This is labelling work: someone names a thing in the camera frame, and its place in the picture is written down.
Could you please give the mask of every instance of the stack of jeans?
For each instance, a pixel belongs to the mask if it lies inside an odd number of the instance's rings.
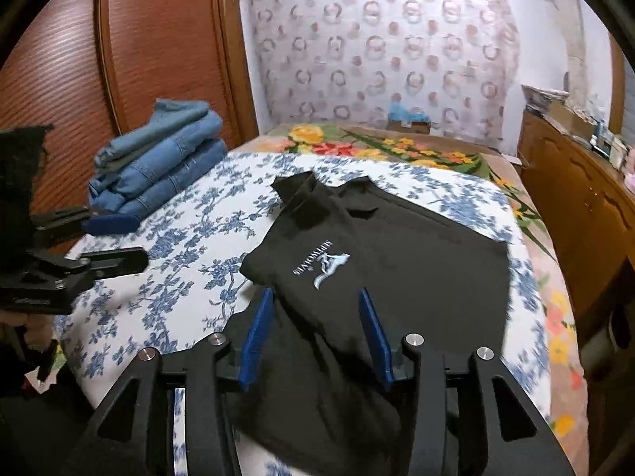
[[[95,155],[91,207],[144,219],[225,157],[222,126],[207,102],[157,100],[146,125]]]

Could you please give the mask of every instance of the brown wardrobe door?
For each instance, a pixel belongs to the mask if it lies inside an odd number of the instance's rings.
[[[93,0],[51,0],[0,70],[0,129],[52,123],[33,213],[88,201],[95,152],[114,137],[97,66]]]
[[[249,81],[247,54],[244,50],[239,0],[219,0],[220,20],[225,44],[229,81],[237,109],[237,119],[243,141],[258,136],[256,109],[253,106],[252,84]]]
[[[156,98],[205,100],[223,118],[227,147],[241,144],[215,28],[218,0],[108,1],[106,62],[114,66],[128,128],[147,122]]]

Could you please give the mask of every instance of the blue and white floral sheet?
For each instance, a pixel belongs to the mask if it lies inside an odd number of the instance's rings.
[[[56,319],[69,365],[97,406],[144,346],[168,353],[221,330],[253,294],[240,273],[279,212],[275,176],[313,170],[337,186],[369,176],[385,191],[440,213],[508,245],[510,294],[503,358],[544,417],[550,408],[545,315],[528,251],[505,195],[483,179],[406,163],[294,154],[230,154],[209,174],[148,217],[131,235],[85,236],[69,256],[141,246],[144,273],[99,281]],[[177,393],[175,464],[187,471],[184,391]],[[245,476],[302,474],[244,435],[237,450]]]

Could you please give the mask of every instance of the bed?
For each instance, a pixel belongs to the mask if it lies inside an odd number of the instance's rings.
[[[575,325],[554,249],[512,165],[484,149],[435,150],[433,138],[336,125],[282,125],[250,141],[148,217],[134,234],[81,239],[81,252],[142,246],[142,274],[99,281],[58,317],[56,332],[80,386],[97,406],[143,346],[188,348],[249,303],[240,273],[279,211],[275,176],[313,170],[341,184],[367,175],[382,189],[492,238],[510,260],[503,359],[551,425],[578,475],[588,472],[586,386]],[[176,473],[187,472],[177,392]],[[239,434],[242,472],[301,475]]]

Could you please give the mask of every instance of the silver bolt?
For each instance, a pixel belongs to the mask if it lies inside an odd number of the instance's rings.
[[[212,345],[223,345],[227,341],[227,337],[221,332],[213,332],[208,336],[207,341]]]
[[[406,342],[416,347],[417,345],[421,345],[423,343],[423,336],[421,336],[419,333],[411,332],[406,337]]]
[[[476,355],[482,359],[482,360],[491,360],[492,358],[494,358],[494,351],[491,350],[489,347],[479,347],[476,350]]]
[[[154,347],[144,347],[143,349],[141,349],[141,351],[139,351],[139,354],[137,354],[139,359],[144,362],[150,361],[156,355],[157,355],[157,349],[155,349]]]

